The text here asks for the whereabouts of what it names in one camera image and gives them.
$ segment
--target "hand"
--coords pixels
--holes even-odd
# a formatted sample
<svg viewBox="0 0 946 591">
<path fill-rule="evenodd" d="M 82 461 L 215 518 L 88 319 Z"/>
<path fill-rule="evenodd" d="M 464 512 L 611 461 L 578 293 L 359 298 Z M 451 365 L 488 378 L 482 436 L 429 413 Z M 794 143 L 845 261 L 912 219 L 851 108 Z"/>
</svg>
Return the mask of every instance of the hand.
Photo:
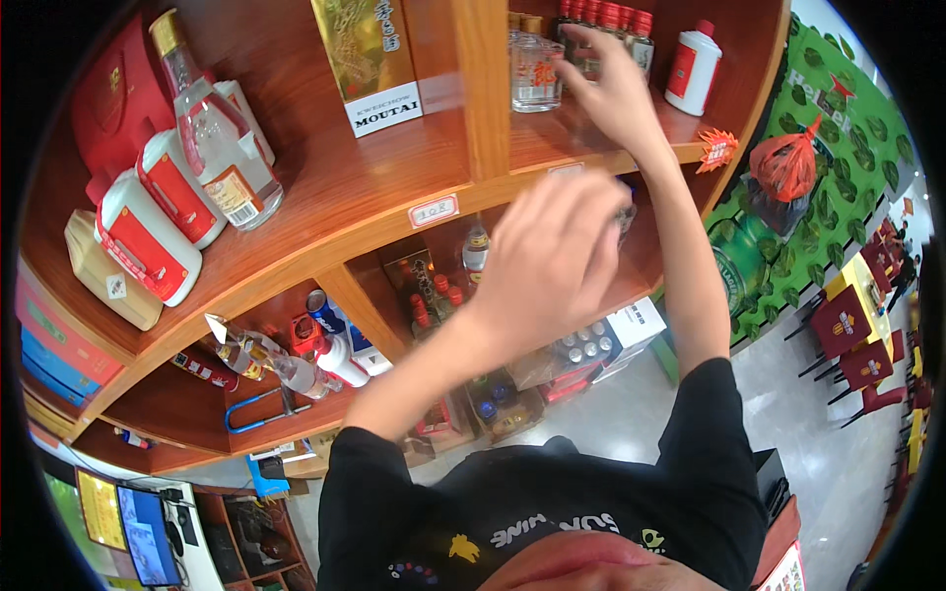
<svg viewBox="0 0 946 591">
<path fill-rule="evenodd" d="M 618 267 L 614 216 L 630 202 L 601 170 L 549 175 L 518 196 L 493 232 L 476 295 L 454 317 L 478 348 L 467 354 L 484 357 L 470 359 L 478 369 L 548 344 L 601 309 Z"/>
<path fill-rule="evenodd" d="M 601 62 L 597 87 L 574 65 L 567 61 L 555 63 L 556 71 L 598 129 L 630 152 L 640 168 L 668 157 L 677 166 L 667 136 L 657 121 L 647 79 L 623 44 L 586 26 L 564 25 L 562 31 L 575 42 L 591 45 L 590 49 L 579 49 L 577 57 L 597 58 Z"/>
</svg>

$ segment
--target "heineken poster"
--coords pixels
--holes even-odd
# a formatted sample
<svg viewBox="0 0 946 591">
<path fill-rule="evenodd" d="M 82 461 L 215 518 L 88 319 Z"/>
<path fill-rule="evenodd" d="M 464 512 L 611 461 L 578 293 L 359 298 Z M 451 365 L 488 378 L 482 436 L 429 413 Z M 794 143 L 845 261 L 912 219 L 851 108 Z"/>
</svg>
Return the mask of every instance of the heineken poster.
<svg viewBox="0 0 946 591">
<path fill-rule="evenodd" d="M 726 288 L 732 343 L 760 334 L 787 306 L 798 307 L 810 283 L 824 285 L 840 268 L 849 240 L 864 244 L 864 220 L 889 185 L 901 184 L 897 163 L 914 164 L 906 126 L 892 100 L 855 66 L 852 51 L 793 15 L 788 69 L 762 139 L 804 132 L 821 115 L 813 147 L 812 190 L 782 202 L 769 197 L 748 167 L 706 220 Z"/>
</svg>

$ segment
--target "blue box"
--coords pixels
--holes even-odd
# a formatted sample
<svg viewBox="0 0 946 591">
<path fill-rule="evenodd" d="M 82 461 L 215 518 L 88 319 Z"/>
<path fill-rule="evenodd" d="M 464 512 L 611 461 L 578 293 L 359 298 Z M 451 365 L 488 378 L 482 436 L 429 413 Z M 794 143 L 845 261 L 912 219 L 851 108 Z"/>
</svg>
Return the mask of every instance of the blue box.
<svg viewBox="0 0 946 591">
<path fill-rule="evenodd" d="M 44 386 L 79 406 L 86 396 L 95 394 L 99 384 L 46 349 L 25 328 L 20 333 L 23 365 Z"/>
</svg>

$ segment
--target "pink box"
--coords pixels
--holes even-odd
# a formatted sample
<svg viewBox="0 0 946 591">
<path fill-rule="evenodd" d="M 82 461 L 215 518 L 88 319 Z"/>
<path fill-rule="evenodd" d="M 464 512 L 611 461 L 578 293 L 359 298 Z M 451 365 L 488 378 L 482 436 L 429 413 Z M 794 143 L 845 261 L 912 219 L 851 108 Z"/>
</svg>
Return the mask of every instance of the pink box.
<svg viewBox="0 0 946 591">
<path fill-rule="evenodd" d="M 105 384 L 123 366 L 59 319 L 36 295 L 35 278 L 21 265 L 16 279 L 16 317 L 36 340 L 76 371 Z"/>
</svg>

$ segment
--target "tile floor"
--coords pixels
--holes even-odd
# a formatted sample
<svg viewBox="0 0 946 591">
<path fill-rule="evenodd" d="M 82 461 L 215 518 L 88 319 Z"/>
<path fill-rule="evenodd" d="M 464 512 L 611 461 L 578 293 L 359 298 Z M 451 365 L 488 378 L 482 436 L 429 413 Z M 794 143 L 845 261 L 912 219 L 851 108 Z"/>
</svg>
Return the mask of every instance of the tile floor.
<svg viewBox="0 0 946 591">
<path fill-rule="evenodd" d="M 906 325 L 906 306 L 892 314 L 893 326 Z M 900 407 L 869 414 L 839 427 L 861 407 L 850 395 L 827 406 L 843 388 L 814 374 L 797 374 L 813 360 L 814 335 L 803 332 L 784 342 L 797 327 L 789 318 L 733 358 L 744 400 L 745 429 L 753 449 L 776 447 L 801 514 L 801 552 L 807 582 L 818 591 L 841 591 L 852 569 L 867 556 L 885 512 L 885 490 L 892 475 Z M 897 364 L 882 391 L 902 386 L 908 360 Z M 655 462 L 657 440 L 674 405 L 671 384 L 651 352 L 639 355 L 626 370 L 596 385 L 581 398 L 547 409 L 546 419 L 503 444 L 544 443 L 565 435 L 587 454 L 625 461 Z M 437 481 L 484 442 L 453 449 L 411 470 L 415 482 Z M 245 463 L 227 461 L 184 471 L 175 478 L 205 484 L 241 486 Z M 309 495 L 294 496 L 289 513 L 305 546 L 309 565 L 318 565 L 320 480 Z"/>
</svg>

